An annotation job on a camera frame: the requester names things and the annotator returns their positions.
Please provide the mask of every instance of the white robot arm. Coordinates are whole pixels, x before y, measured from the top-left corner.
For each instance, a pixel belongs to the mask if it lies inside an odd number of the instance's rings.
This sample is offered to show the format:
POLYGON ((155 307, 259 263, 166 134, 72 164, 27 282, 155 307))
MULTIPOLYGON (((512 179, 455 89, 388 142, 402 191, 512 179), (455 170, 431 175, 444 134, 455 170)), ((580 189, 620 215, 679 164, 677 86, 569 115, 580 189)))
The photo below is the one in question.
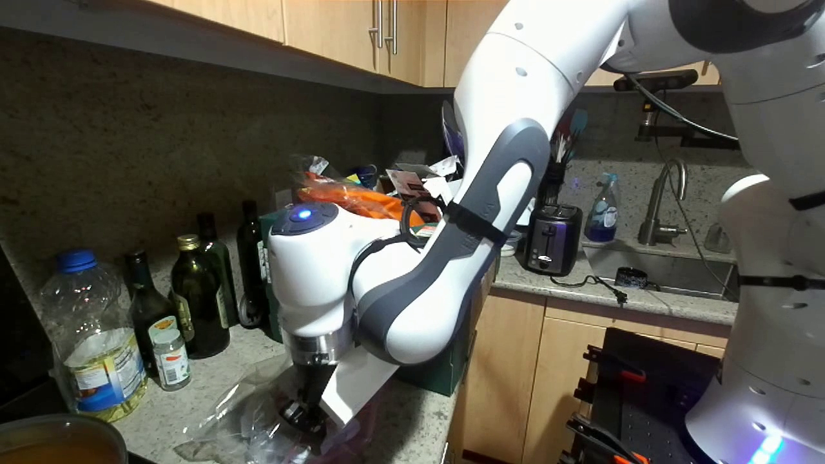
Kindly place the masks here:
POLYGON ((271 236, 285 345, 297 363, 333 369, 325 412, 346 424, 395 367, 444 351, 467 291, 535 195, 549 134, 600 66, 642 73, 709 59, 743 155, 768 179, 736 183, 722 204, 748 286, 722 376, 687 430, 716 461, 748 461, 766 437, 780 437, 797 461, 823 459, 825 291, 813 289, 825 276, 823 9, 825 0, 511 0, 455 89, 464 183, 422 250, 388 244, 360 255, 395 229, 334 206, 318 226, 302 228, 294 215, 285 233, 271 236), (303 263, 330 275, 288 280, 303 263))

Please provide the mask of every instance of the dish soap bottle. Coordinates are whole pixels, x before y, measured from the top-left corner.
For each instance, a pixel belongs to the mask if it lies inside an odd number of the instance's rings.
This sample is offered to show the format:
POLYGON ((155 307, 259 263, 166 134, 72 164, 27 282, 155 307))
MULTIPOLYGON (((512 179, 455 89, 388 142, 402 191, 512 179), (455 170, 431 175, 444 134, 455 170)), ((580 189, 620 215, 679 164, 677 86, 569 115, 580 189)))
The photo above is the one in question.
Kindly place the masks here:
POLYGON ((619 191, 616 191, 619 175, 605 173, 600 179, 600 191, 590 206, 588 222, 585 222, 585 237, 593 244, 610 244, 616 237, 619 226, 619 191))

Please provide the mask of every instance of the countertop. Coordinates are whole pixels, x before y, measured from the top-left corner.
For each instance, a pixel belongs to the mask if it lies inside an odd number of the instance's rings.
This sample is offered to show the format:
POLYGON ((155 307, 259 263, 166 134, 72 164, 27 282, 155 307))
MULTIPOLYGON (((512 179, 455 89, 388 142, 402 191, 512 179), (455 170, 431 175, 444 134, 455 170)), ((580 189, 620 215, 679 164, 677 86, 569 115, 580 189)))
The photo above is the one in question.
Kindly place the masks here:
MULTIPOLYGON (((173 451, 184 442, 182 430, 202 420, 253 367, 285 362, 284 345, 259 331, 232 329, 228 339, 228 348, 218 356, 192 362, 187 388, 161 392, 148 385, 143 403, 116 424, 132 454, 157 464, 182 464, 184 459, 173 451)), ((454 397, 392 379, 373 403, 375 424, 360 461, 438 464, 446 451, 454 397)))
POLYGON ((629 289, 629 286, 620 286, 620 291, 627 295, 627 304, 619 307, 616 296, 600 284, 575 286, 588 276, 593 276, 593 269, 585 262, 585 255, 575 262, 567 276, 554 276, 556 284, 549 276, 525 272, 516 262, 516 255, 499 255, 491 289, 549 296, 561 302, 598 304, 598 307, 610 307, 616 313, 619 311, 643 313, 656 317, 677 317, 677 321, 710 322, 710 325, 731 325, 736 314, 736 304, 726 300, 686 296, 686 295, 629 289))

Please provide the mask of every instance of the cabinet door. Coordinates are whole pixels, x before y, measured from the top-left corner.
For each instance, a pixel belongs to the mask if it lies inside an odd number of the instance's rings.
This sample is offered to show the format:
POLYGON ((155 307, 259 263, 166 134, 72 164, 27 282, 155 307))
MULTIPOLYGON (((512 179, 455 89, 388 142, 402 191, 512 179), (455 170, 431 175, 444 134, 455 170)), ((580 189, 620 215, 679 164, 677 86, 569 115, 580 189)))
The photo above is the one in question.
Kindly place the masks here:
POLYGON ((285 48, 373 73, 383 0, 284 0, 285 48))
POLYGON ((444 86, 446 0, 387 0, 387 37, 379 73, 422 86, 444 86))
POLYGON ((458 82, 469 54, 505 6, 508 0, 447 0, 444 45, 446 89, 454 89, 458 82))
POLYGON ((572 446, 567 420, 581 407, 572 392, 590 367, 581 354, 602 344, 607 325, 607 317, 547 307, 522 461, 560 461, 572 446))
POLYGON ((281 0, 148 0, 182 17, 202 18, 208 23, 235 30, 267 41, 284 41, 284 6, 281 0))
POLYGON ((464 451, 521 461, 540 321, 540 300, 486 296, 460 392, 464 451))

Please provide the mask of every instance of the wine bottle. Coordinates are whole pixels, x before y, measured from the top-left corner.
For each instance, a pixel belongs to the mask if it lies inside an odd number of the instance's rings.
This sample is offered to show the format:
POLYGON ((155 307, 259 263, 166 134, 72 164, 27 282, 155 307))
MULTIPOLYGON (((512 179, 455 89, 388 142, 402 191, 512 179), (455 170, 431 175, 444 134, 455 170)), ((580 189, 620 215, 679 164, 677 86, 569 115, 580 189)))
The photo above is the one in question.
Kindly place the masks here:
POLYGON ((173 304, 190 358, 208 358, 228 345, 228 329, 222 329, 218 282, 201 250, 197 236, 178 237, 173 267, 173 304))
POLYGON ((215 237, 213 215, 205 215, 205 211, 197 215, 197 237, 202 244, 202 254, 212 263, 212 272, 218 282, 222 329, 232 329, 232 325, 236 325, 236 296, 235 296, 228 250, 215 237))
POLYGON ((148 329, 157 321, 174 314, 174 311, 155 289, 147 250, 132 250, 124 255, 124 280, 126 280, 126 289, 128 289, 128 300, 132 300, 132 322, 133 322, 138 356, 142 356, 148 376, 157 376, 148 329))
POLYGON ((241 300, 236 307, 240 325, 259 329, 267 317, 267 254, 262 245, 254 202, 241 202, 241 226, 236 228, 236 259, 241 275, 241 300))

